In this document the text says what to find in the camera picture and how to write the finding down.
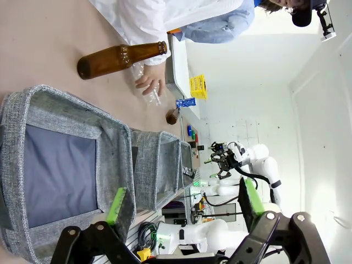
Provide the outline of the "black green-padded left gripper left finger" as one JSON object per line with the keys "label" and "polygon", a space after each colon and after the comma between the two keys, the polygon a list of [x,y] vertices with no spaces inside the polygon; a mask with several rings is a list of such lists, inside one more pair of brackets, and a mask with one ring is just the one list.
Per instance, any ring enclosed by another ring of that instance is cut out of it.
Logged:
{"label": "black green-padded left gripper left finger", "polygon": [[128,188],[119,188],[104,221],[64,228],[51,263],[93,263],[96,256],[107,256],[110,263],[140,263],[127,248],[128,231],[134,218],[133,200]]}

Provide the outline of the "person's bare hand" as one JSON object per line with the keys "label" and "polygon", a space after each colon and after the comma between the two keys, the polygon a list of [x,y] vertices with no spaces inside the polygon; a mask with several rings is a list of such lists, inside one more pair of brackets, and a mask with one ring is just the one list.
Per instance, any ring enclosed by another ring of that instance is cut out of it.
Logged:
{"label": "person's bare hand", "polygon": [[135,82],[137,89],[144,89],[143,95],[150,94],[158,88],[158,95],[161,96],[166,88],[165,80],[166,63],[158,65],[144,65],[143,75]]}

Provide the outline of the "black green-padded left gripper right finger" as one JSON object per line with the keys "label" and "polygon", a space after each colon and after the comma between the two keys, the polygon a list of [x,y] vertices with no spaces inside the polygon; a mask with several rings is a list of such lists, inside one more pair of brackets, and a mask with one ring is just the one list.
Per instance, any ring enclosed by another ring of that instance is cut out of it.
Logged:
{"label": "black green-padded left gripper right finger", "polygon": [[250,179],[240,179],[238,203],[249,234],[228,263],[260,263],[270,246],[281,246],[290,263],[330,263],[315,224],[307,212],[290,218],[265,211]]}

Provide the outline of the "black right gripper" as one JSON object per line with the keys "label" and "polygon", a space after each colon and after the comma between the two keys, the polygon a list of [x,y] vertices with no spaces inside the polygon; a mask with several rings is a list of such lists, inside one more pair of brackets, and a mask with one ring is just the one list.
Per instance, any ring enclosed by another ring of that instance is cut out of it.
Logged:
{"label": "black right gripper", "polygon": [[218,164],[218,179],[229,178],[232,175],[230,170],[234,168],[239,168],[241,166],[241,162],[238,161],[238,158],[235,156],[235,153],[231,149],[228,149],[228,144],[226,142],[213,142],[209,149],[214,153],[220,154],[220,158],[214,158],[205,161],[205,164],[211,162],[215,162]]}

